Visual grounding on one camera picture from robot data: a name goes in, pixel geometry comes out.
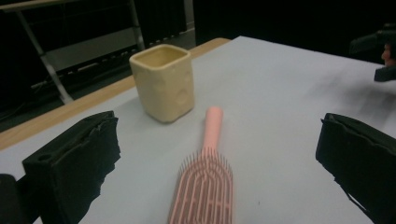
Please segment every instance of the beige cup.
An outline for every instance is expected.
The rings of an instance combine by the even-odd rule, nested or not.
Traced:
[[[145,111],[161,122],[173,122],[192,110],[194,89],[191,53],[161,44],[129,59]]]

